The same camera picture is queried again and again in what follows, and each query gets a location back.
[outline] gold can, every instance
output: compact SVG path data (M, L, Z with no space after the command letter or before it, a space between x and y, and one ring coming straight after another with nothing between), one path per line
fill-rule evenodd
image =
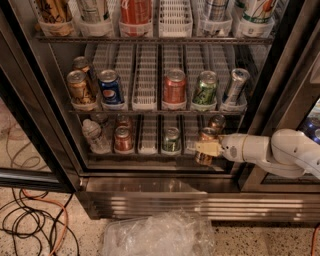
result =
M71 71L67 75L68 88L76 104L90 104L96 101L92 95L86 73L81 70Z
M210 141L218 139L218 132L214 128L205 127L199 133L199 141ZM206 155L196 151L195 161L201 165L210 165L212 162L212 156Z

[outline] blue soda can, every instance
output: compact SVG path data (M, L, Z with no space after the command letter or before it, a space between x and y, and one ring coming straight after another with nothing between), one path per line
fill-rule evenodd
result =
M111 69L101 71L98 75L98 83L105 104L124 103L121 81L116 71Z

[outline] silver soda can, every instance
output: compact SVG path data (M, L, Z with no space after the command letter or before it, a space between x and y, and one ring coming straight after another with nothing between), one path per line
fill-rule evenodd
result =
M107 0L77 0L77 4L86 23L99 23L110 18Z
M242 89L249 78L250 74L247 70L242 68L233 69L228 86L223 94L222 102L227 105L236 106Z
M203 15L212 21L224 19L229 0L206 0L203 8Z

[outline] plastic bag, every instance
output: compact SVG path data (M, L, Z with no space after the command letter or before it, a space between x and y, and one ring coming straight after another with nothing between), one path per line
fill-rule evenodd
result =
M146 219L112 222L105 233L105 256L210 256L210 221L184 211Z

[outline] can lid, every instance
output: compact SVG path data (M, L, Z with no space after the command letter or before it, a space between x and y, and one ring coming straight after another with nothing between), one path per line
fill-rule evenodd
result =
M115 135L117 138L127 138L130 134L130 130L129 130L129 127L127 126L119 126L117 129L116 129L116 132L115 132Z
M180 82L185 77L186 77L186 75L184 74L184 72L178 68L170 69L167 73L167 78L173 82Z
M214 138L215 136L218 135L218 131L215 128L204 127L201 130L201 134L206 136L206 137Z
M180 131L176 127L169 127L164 131L165 137L169 140L175 140L180 137Z
M239 81L242 81L242 82L245 82L250 78L249 72L247 70L243 69L243 68L235 68L235 69L233 69L232 72L231 72L231 76L235 80L239 80Z
M110 83L113 82L114 80L117 79L118 75L116 71L112 69L105 69L102 70L99 75L98 75L100 81L105 82L105 83Z
M86 73L84 73L82 70L74 70L67 75L67 81L73 84L80 83L85 78L86 78Z
M216 126L224 127L226 125L226 118L224 115L214 115L210 118L209 122Z
M75 68L84 68L86 66L89 65L89 61L87 60L86 57L84 56L79 56L79 57L76 57L74 60L73 60L73 66Z
M199 78L206 84L214 84L218 80L217 74L211 70L202 71Z

